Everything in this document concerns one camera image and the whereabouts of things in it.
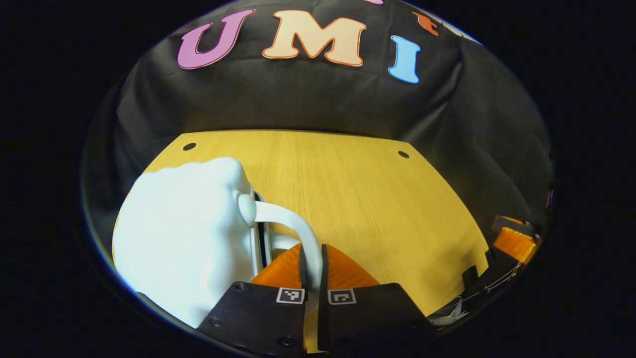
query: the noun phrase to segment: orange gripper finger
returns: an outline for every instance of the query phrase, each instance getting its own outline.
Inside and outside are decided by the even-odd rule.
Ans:
[[[503,227],[493,246],[514,257],[522,264],[527,264],[536,252],[537,244],[532,237]]]
[[[252,279],[250,283],[264,286],[285,287],[287,289],[300,289],[300,248],[297,244],[293,248],[282,253]]]
[[[355,289],[356,287],[380,284],[362,266],[358,265],[342,251],[329,244],[325,244],[325,246],[329,259],[328,290]]]

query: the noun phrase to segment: mug handle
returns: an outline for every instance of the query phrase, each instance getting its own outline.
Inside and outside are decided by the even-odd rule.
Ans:
[[[305,219],[282,206],[255,201],[248,194],[238,197],[238,208],[249,226],[254,225],[255,222],[275,222],[287,226],[298,234],[307,259],[310,292],[317,294],[320,291],[322,277],[322,253],[314,230]]]
[[[287,235],[273,235],[270,237],[270,241],[272,242],[272,250],[289,250],[300,243],[300,241]]]

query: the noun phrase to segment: pink letter u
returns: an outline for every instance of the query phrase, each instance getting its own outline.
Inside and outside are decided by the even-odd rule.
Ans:
[[[246,16],[254,12],[254,9],[244,10],[232,15],[228,15],[221,20],[225,23],[219,43],[215,48],[208,52],[200,53],[197,51],[199,41],[205,30],[212,26],[212,23],[201,25],[196,29],[183,35],[179,55],[177,55],[177,63],[183,69],[195,69],[215,63],[230,53],[234,43],[239,36],[240,26]]]

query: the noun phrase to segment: wooden tabletop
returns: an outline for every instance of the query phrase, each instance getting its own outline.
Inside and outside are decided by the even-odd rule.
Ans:
[[[196,146],[184,150],[190,143]],[[146,172],[218,157],[240,161],[254,190],[302,216],[320,243],[380,283],[400,283],[424,315],[464,290],[466,269],[488,267],[488,246],[468,209],[409,143],[306,131],[196,132],[174,140]],[[314,312],[305,323],[310,353],[317,352],[316,322]]]

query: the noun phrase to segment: white ceramic object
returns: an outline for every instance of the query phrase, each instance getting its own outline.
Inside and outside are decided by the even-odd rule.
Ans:
[[[255,201],[233,158],[141,175],[113,233],[115,268],[132,290],[196,328],[232,282],[249,282],[263,269],[257,222],[278,222],[298,233],[310,275],[307,313],[313,311],[322,272],[313,230],[297,214]],[[295,242],[271,240],[268,261],[273,248]]]

